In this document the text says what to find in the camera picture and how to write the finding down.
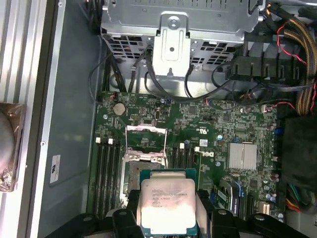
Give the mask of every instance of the chip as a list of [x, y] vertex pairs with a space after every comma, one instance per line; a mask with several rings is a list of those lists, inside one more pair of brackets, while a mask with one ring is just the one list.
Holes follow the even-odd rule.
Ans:
[[196, 114], [196, 107], [189, 107], [188, 113], [189, 114]]
[[258, 181], [257, 180], [250, 180], [250, 187], [258, 187]]
[[223, 121], [230, 121], [230, 114], [228, 113], [223, 114]]

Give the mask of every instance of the metal frame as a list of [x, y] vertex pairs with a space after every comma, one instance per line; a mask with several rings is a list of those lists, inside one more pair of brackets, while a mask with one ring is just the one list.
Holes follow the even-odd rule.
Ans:
[[16, 191], [2, 194], [0, 237], [17, 236], [46, 3], [7, 0], [0, 6], [0, 101], [25, 104], [27, 108], [18, 186]]

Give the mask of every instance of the wire bundle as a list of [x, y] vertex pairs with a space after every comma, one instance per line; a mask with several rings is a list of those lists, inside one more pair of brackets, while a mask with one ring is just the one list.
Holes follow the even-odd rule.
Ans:
[[288, 53], [280, 47], [283, 52], [297, 58], [306, 65], [306, 73], [302, 76], [300, 81], [300, 84], [306, 86], [306, 88], [298, 92], [296, 110], [300, 116], [307, 115], [310, 112], [312, 113], [314, 105], [313, 100], [315, 100], [316, 97], [316, 87], [314, 87], [314, 84], [317, 72], [317, 48], [315, 41], [306, 25], [293, 15], [282, 10], [276, 4], [269, 3], [266, 13], [270, 15], [271, 12], [286, 20], [286, 22], [277, 30], [277, 45], [280, 47], [279, 34], [284, 29], [284, 36], [298, 42], [305, 50], [306, 61], [302, 60], [297, 55]]
[[287, 185], [286, 206], [293, 211], [309, 215], [317, 214], [317, 200], [313, 192]]

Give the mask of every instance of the heatsink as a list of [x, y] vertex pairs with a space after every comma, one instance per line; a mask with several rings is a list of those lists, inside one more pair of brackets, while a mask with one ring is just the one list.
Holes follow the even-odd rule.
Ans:
[[230, 169], [257, 169], [257, 145], [249, 143], [230, 143], [229, 148]]

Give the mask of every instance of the yellow wire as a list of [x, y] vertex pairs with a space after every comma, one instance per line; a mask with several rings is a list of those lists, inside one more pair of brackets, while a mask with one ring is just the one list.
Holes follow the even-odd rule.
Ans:
[[299, 207], [298, 206], [296, 206], [296, 205], [294, 205], [288, 198], [286, 199], [286, 201], [290, 204], [290, 205], [292, 205], [293, 207], [295, 207], [295, 208], [298, 208], [299, 209]]

